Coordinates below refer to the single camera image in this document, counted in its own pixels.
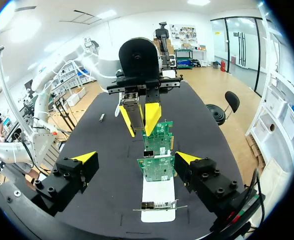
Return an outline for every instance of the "circuit board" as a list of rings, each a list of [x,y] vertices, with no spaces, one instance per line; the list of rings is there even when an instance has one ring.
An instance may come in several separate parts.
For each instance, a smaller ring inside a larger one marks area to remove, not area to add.
[[[173,148],[173,136],[169,132],[172,126],[172,121],[160,122],[156,124],[150,136],[147,136],[143,130],[142,136],[146,151],[153,151],[154,156],[166,155],[168,150]]]
[[[173,168],[174,156],[142,158],[137,161],[147,182],[167,181],[176,174]]]

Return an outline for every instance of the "wooden floor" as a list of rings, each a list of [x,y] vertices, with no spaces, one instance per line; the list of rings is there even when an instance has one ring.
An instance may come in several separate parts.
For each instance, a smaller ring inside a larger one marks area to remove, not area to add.
[[[215,104],[225,109],[228,106],[224,97],[226,91],[232,91],[239,97],[240,106],[238,111],[231,114],[229,119],[220,127],[238,163],[244,183],[250,184],[252,173],[257,163],[246,142],[245,133],[257,111],[261,98],[240,80],[219,69],[199,67],[178,70],[178,75],[180,74],[183,74],[183,78],[205,104]],[[84,86],[87,94],[76,106],[71,107],[74,117],[70,116],[75,123],[75,119],[78,121],[96,96],[102,92],[97,82],[87,83]],[[69,130],[59,114],[52,112],[51,116],[49,123],[54,124],[54,119],[60,128],[66,131]],[[59,138],[63,139],[64,136],[59,134]]]

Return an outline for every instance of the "floor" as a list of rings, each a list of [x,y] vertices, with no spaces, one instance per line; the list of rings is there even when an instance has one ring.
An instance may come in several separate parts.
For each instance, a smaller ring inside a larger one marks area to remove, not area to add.
[[[224,98],[226,91],[232,91],[239,97],[240,107],[238,111],[231,114],[229,119],[220,127],[237,161],[244,183],[247,185],[250,184],[252,173],[257,163],[246,142],[245,133],[256,113],[261,98],[242,81],[219,69],[199,67],[178,70],[177,74],[183,74],[183,78],[187,80],[205,104],[215,104],[225,109],[228,106]],[[87,94],[76,106],[70,107],[73,114],[71,114],[70,117],[75,124],[76,121],[82,117],[96,96],[102,92],[97,82],[87,83],[84,86]],[[69,130],[58,113],[51,113],[51,118],[48,122],[55,124],[53,120],[59,128],[66,131]],[[62,134],[58,136],[59,140],[65,138]]]
[[[218,56],[215,56],[215,61],[221,62],[221,60],[224,60],[224,59]],[[256,70],[243,68],[230,62],[229,73],[235,76],[237,79],[241,80],[251,89],[255,88],[256,81],[257,81],[257,73],[258,73]],[[257,92],[261,95],[263,93],[263,89],[266,83],[266,78],[267,78],[267,74],[260,71]]]

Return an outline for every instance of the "black table surface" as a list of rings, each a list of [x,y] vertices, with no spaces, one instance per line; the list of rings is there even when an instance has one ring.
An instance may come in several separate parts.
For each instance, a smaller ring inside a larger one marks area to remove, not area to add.
[[[114,116],[118,94],[99,94],[71,133],[60,157],[98,152],[100,168],[83,194],[78,193],[56,218],[79,229],[126,238],[197,239],[208,234],[216,216],[199,198],[174,178],[178,206],[172,222],[144,223],[140,208],[143,175],[137,163],[143,157],[142,134],[132,138],[121,114]],[[242,179],[229,145],[202,100],[186,83],[161,95],[160,122],[173,121],[174,151],[209,157],[231,180]],[[104,121],[99,122],[105,114]]]

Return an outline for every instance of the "chair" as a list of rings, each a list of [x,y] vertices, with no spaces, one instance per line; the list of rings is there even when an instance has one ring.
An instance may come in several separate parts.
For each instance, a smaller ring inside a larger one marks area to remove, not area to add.
[[[235,95],[231,91],[226,92],[225,98],[226,98],[229,105],[227,106],[226,110],[224,110],[224,111],[220,107],[218,107],[217,105],[206,104],[206,107],[211,112],[213,118],[216,120],[216,122],[219,126],[224,124],[225,121],[231,115],[231,112],[233,111],[235,113],[238,110],[238,107],[240,105],[240,100],[239,100],[238,96]],[[231,107],[232,110],[230,111],[229,115],[226,117],[226,111],[228,110],[229,107]]]

